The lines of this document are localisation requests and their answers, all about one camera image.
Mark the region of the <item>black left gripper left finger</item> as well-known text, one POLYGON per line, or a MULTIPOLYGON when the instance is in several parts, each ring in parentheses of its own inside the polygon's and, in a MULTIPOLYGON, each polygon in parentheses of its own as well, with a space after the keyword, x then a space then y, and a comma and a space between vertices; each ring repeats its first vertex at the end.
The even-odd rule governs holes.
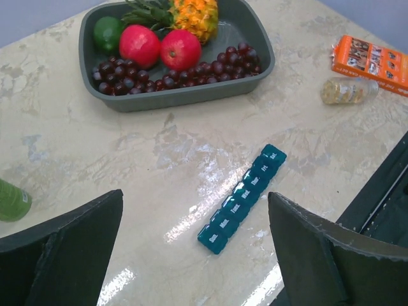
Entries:
POLYGON ((1 305, 96 305, 122 212, 112 190, 1 238, 1 305))

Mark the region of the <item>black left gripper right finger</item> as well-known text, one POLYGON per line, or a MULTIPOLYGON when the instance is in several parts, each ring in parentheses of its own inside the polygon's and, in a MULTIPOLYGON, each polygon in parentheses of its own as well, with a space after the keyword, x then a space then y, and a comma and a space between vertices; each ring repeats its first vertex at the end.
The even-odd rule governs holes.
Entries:
POLYGON ((275 253, 291 305, 407 305, 407 249, 366 237, 268 194, 275 253))

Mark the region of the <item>clear pill bottle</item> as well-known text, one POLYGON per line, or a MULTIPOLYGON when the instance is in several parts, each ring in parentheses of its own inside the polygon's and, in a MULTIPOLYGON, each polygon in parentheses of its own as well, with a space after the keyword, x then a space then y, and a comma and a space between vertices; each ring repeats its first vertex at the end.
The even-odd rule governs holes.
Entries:
POLYGON ((379 85, 374 80, 333 77, 323 84, 320 97, 326 105, 353 105, 374 99, 378 92, 379 85))

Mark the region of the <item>teal weekly pill organizer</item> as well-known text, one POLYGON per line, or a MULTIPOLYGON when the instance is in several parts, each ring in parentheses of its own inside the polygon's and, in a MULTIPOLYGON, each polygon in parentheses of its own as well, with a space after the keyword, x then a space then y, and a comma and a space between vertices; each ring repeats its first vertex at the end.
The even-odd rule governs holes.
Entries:
POLYGON ((286 153, 277 147, 271 144, 264 146, 208 224, 198 233, 198 241, 211 253, 220 254, 225 248, 286 158, 286 153))

